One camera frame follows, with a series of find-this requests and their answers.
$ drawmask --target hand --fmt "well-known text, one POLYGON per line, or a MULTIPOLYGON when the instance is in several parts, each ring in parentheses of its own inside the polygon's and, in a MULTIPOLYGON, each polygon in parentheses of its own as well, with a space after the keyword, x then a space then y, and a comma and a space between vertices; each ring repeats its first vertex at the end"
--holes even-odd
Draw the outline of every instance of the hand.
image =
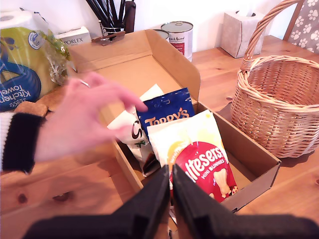
POLYGON ((89 73, 83 81, 90 88, 80 79, 70 79, 61 105, 40 128, 35 161, 84 151, 121 134, 126 127, 109 130, 99 122, 100 109, 108 103, 122 101, 126 109, 135 106, 139 111, 147 111, 147 106, 132 92, 97 73, 89 73))

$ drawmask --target red label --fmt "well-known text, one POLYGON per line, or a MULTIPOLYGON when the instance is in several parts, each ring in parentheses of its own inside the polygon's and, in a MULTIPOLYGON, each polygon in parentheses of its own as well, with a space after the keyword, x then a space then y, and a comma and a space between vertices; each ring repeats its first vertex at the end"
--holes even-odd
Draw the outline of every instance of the red label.
POLYGON ((175 161, 204 192, 222 202, 238 188, 222 151, 213 144, 194 142, 175 161))
POLYGON ((185 55, 185 43, 171 43, 177 50, 185 55))

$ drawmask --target blue packet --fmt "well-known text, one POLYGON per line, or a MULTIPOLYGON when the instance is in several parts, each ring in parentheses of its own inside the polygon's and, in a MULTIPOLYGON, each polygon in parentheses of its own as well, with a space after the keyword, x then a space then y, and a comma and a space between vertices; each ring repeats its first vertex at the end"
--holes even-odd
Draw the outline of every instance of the blue packet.
POLYGON ((144 103, 149 110, 147 112, 136 111, 136 113, 147 137, 149 135, 148 126, 195 115, 188 88, 155 97, 144 103))

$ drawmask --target food can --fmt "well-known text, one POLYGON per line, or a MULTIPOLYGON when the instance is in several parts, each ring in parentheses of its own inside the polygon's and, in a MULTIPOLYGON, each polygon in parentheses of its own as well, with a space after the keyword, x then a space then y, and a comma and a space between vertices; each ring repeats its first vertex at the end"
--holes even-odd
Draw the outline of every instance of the food can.
POLYGON ((167 31, 164 30, 160 30, 160 29, 154 29, 162 38, 164 38, 166 41, 169 42, 169 33, 167 31))
POLYGON ((169 33, 169 42, 192 61, 193 24, 187 21, 172 21, 160 28, 169 33))

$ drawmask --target black and white striped sleeve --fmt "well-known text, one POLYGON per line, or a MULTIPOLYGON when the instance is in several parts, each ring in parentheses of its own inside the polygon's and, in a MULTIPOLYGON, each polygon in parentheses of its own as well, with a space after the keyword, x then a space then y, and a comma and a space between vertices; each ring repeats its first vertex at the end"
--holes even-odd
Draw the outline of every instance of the black and white striped sleeve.
POLYGON ((30 173, 43 118, 24 113, 0 113, 0 170, 30 173))

